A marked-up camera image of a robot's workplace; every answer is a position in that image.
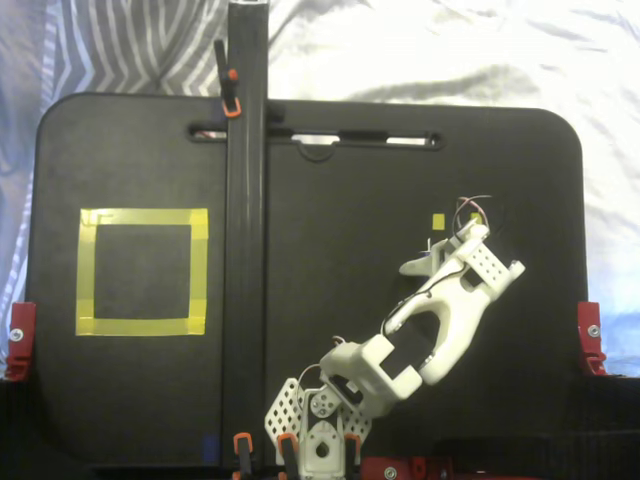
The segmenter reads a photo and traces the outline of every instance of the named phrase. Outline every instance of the white plastic part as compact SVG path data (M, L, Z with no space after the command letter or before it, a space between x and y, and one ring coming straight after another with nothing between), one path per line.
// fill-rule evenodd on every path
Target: white plastic part
M393 344L383 335L375 335L361 345L342 343L320 360L320 379L333 388L352 410L366 417L380 417L422 385L420 375L411 366L407 366L396 378L390 378L385 373L380 363L393 350ZM362 394L361 402L356 405L340 391L332 379L336 375L351 381L351 390Z
M305 394L305 407L313 393ZM336 425L320 420L309 427L309 416L302 416L299 439L298 469L304 479L340 479L345 473L345 442L342 417Z
M308 432L307 434L305 434L305 432L302 431L305 428L304 426L308 425L308 418L307 418L308 415L305 415L304 412L309 411L304 409L303 407L304 402L307 402L306 405L309 406L308 401L310 400L312 402L316 396L322 395L323 392L327 396L327 398L325 399L327 404L333 403L333 402L330 402L330 399L338 398L338 397L332 397L331 393L327 391L327 387L322 387L319 389L310 388L307 390L303 390L302 388L298 389L298 380L295 378L288 378L286 382L284 382L284 385L280 389L280 393L278 393L278 396L274 400L273 404L271 405L271 408L267 412L267 415L265 416L265 419L264 419L265 430L267 431L267 434L271 439L271 443L273 443L273 446L276 449L277 465L284 465L284 459L282 458L282 455L280 455L280 453L278 452L278 436L279 435L283 433L293 433L298 437L298 442L300 444L298 455L300 458L298 458L297 460L298 460L298 464L301 472L302 472L303 459L301 457L300 452L302 452L302 449L303 449L305 436L314 435L313 439L309 439L313 441L317 440L318 438L325 438L324 437L325 433L329 431L326 426L323 427L322 433L319 434L319 436L317 436L316 433L314 433L315 431ZM339 435L337 438L342 442L339 448L344 451L344 434L348 434L348 433L353 433L358 435L360 437L360 445L362 445L367 439L369 432L371 432L371 419L363 416L360 412L352 411L347 405L344 405L344 404L336 404L334 406L334 410L336 409L338 411L338 415L336 417L339 423L336 425L337 428L334 428L333 426L331 428L334 428L334 430L336 430L337 436L338 436L338 430L342 432L342 434ZM320 443L317 443L317 445L313 449L313 452L315 452L315 449L317 449L319 444ZM332 450L335 450L332 448L331 445L329 444L327 445L330 448L330 452ZM304 457L304 461L306 461L307 463L310 462L306 470L307 472L314 471L314 469L316 468L316 464L314 463L314 458L313 456L310 455L310 452L311 450L309 450L309 452L307 452L307 454L305 454L306 456ZM358 453L358 455L356 456L356 465L358 465L359 463L360 463L360 454ZM312 474L312 473L309 473L309 476L312 476L314 478L335 478L334 475L327 476L327 472L325 471L327 469L327 464L328 464L328 461L320 462L320 466L318 468L320 468L320 470L323 470L324 472L322 473L322 475L320 475L320 477L318 477L318 474ZM336 472L339 472L339 471L342 471L342 475L344 475L344 461L341 463L341 465L336 467Z
M432 277L444 263L448 254L446 253L447 244L450 243L453 248L457 248L460 242L453 237L450 240L441 240L432 245L425 256L417 260L406 262L400 267L400 273L408 276Z
M429 385L449 373L469 347L486 307L525 270L520 262L505 267L483 244L488 234L486 226L471 220L459 232L462 244L418 290L425 294L410 298L384 325L390 335L417 313L430 311L438 316L440 330L434 351L429 356L425 352L425 362L419 369ZM482 280L475 287L464 279L469 268Z
M318 418L327 418L342 404L342 400L327 385L311 399L311 411Z

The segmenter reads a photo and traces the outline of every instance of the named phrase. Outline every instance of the black wire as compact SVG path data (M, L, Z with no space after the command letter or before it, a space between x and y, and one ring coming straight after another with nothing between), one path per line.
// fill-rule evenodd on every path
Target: black wire
M460 270L458 270L458 271L456 271L456 272L448 273L448 274L447 274L447 275L445 275L444 277L442 277L442 278L440 278L439 280L437 280L436 282L434 282L434 283L433 283L433 285L431 285L431 286L430 286L429 288L427 288L426 290L418 290L417 292L412 293L412 294L411 294L411 295L409 295L407 298L405 298L405 299L404 299L404 300L402 300L400 303L398 303L398 305L396 305L396 306L393 308L393 310L391 310L391 312L390 312L390 313L386 316L386 318L383 320L383 322L382 322L382 325L383 325L383 328L382 328L382 334L383 334L385 337L387 336L387 334L386 334L386 333L385 333L385 331L384 331L384 325L385 325L385 323L387 323L387 321L388 321L388 320L389 320L389 319L390 319L390 318L391 318L391 317L392 317L392 316L393 316L393 315L394 315L398 310L400 310L400 309L402 308L402 306L403 306L404 304L406 304L409 300L411 300L413 297L416 297L416 296L418 296L418 295L420 295L420 294L423 294L423 293L424 293L425 295L429 294L429 293L431 292L431 290L432 290L436 285L438 285L439 283L443 282L443 281L444 281L444 280L446 280L447 278L453 277L454 275L457 275L457 274L459 274L459 273L464 272L465 268L467 268L467 267L466 267L466 265L464 265Z
M504 227L507 224L507 214L508 214L508 210L507 210L508 204L505 201L498 201L497 199L496 199L496 202L500 206L502 215L500 215L500 223L498 224L498 228L494 228L491 230L491 236L493 238L498 238L502 233L502 231L504 230Z
M456 208L456 213L453 215L453 221L451 223L451 233L453 233L452 236L456 237L458 240L462 241L462 239L458 236L458 230L456 230L456 220L458 219L458 217L460 216L460 212L462 212L462 209L458 210Z

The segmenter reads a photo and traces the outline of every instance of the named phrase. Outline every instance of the black board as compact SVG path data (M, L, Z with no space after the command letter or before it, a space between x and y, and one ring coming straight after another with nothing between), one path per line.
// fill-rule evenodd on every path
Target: black board
M247 414L233 399L256 396L266 412L287 377L331 348L332 335L375 334L417 285L397 273L400 264L448 234L432 231L432 214L449 220L456 197L479 193L498 199L492 248L527 271L487 311L451 374L377 421L364 453L562 430L580 375L576 304L587 298L581 152L568 124L527 109L270 107L284 115L268 125L266 354L252 359L264 365L264 392L220 389L222 375L234 376L234 365L221 364L225 143L189 135L226 128L219 101L86 94L43 119L27 298L38 303L33 384L44 428L62 448L92 464L217 464L211 451L231 441L219 438L220 415ZM309 132L340 142L310 148L290 138ZM434 146L385 142L434 133ZM79 210L104 207L209 209L205 335L75 336ZM158 298L176 295L160 290ZM225 348L242 349L242 338ZM272 464L264 444L258 456Z

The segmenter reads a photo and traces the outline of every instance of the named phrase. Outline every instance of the yellow tape square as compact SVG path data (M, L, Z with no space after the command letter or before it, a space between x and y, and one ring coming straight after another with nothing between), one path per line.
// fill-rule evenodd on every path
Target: yellow tape square
M444 230L445 218L444 213L433 214L433 230Z
M95 318L96 232L98 225L190 225L191 255L187 318ZM80 211L76 285L76 335L204 335L207 311L209 211L161 208L97 208Z

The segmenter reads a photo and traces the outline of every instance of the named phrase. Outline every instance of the black clamp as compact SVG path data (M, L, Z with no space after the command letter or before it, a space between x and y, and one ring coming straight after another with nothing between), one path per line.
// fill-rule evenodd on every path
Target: black clamp
M280 472L278 480L299 480L298 461L296 453L298 452L298 437L293 433L283 433L278 436L278 451L284 460L284 469L286 473Z
M253 466L251 464L251 454L253 453L253 441L251 434L238 433L233 437L233 450L238 457L240 470L233 472L233 480L253 479Z
M344 478L345 480L354 480L356 458L360 453L360 437L353 433L347 433L344 436L344 450Z
M238 72L235 68L229 68L227 55L224 51L224 42L216 40L213 42L216 52L216 62L218 64L218 77L220 78L220 96L222 97L222 109L227 118L239 117L242 113L240 100L236 96L236 85L238 84Z

